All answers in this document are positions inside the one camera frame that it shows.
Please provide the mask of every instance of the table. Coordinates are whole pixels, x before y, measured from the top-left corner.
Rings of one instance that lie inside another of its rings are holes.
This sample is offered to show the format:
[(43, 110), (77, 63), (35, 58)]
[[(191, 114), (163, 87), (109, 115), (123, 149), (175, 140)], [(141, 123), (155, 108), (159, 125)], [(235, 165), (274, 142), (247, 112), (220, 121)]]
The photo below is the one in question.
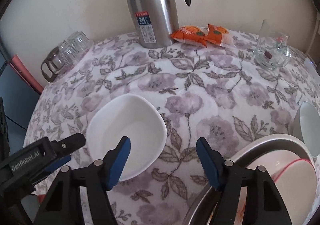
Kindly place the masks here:
[[(228, 158), (263, 136), (290, 133), (303, 101), (320, 110), (320, 85), (304, 68), (302, 52), (292, 48), (286, 67), (264, 70), (252, 56), (257, 36), (230, 33), (233, 49), (178, 42), (146, 49), (135, 33), (95, 44), (70, 72), (45, 87), (25, 146), (44, 136), (61, 140), (85, 134), (93, 115), (113, 98), (125, 93), (145, 97), (165, 121), (166, 146), (145, 172), (115, 186), (109, 200), (119, 225), (181, 224), (207, 183), (195, 150), (199, 137)], [(91, 162), (83, 147), (68, 165)], [(36, 186), (37, 194), (48, 191), (54, 175)], [(85, 222), (92, 224), (85, 190), (81, 196)], [(313, 209), (318, 205), (319, 190)]]

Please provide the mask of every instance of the wall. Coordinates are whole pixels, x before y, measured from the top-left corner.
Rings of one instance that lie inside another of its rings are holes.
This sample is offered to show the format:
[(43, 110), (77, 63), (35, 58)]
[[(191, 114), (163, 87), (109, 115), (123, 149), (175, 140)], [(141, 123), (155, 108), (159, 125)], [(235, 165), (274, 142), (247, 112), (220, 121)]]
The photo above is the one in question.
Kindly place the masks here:
[[(316, 17), (312, 0), (191, 0), (191, 7), (183, 0), (176, 3), (180, 25), (210, 22), (258, 33), (262, 20), (272, 19), (301, 50), (307, 49)], [(102, 40), (133, 30), (126, 0), (12, 0), (0, 21), (5, 46), (42, 85), (41, 62), (74, 31)]]

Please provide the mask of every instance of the silver screw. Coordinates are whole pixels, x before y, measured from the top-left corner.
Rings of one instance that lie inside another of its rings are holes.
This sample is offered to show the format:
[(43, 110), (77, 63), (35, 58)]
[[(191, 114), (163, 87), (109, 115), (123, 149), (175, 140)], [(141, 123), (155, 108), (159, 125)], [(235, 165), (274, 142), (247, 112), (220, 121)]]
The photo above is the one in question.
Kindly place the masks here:
[(100, 166), (100, 165), (103, 164), (103, 161), (102, 161), (102, 160), (96, 160), (96, 161), (94, 161), (93, 164), (94, 164), (95, 166)]
[(70, 169), (68, 165), (61, 168), (61, 172), (67, 172)]
[(267, 169), (264, 166), (260, 165), (260, 166), (258, 166), (258, 170), (260, 172), (265, 172)]
[(226, 160), (226, 161), (224, 161), (224, 164), (225, 164), (225, 166), (231, 167), (231, 166), (233, 166), (233, 161), (231, 161), (231, 160)]

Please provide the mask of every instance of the food packet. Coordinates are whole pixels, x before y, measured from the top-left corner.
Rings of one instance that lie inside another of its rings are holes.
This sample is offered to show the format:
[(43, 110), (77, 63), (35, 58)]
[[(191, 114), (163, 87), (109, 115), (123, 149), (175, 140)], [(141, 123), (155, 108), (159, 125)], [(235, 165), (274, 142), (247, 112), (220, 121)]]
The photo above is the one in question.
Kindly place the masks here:
[(235, 48), (232, 35), (226, 28), (208, 24), (209, 32), (204, 39), (224, 48)]
[(183, 26), (171, 34), (171, 38), (185, 44), (207, 47), (204, 40), (205, 32), (196, 26)]

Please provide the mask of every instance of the silver thermos jug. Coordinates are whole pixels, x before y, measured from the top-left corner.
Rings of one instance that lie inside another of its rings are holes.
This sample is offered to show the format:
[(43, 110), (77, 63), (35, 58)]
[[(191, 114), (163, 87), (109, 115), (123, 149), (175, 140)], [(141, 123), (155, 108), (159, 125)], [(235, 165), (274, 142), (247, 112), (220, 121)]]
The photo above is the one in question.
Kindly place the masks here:
[(145, 48), (163, 48), (174, 40), (179, 29), (175, 0), (127, 0), (140, 43)]

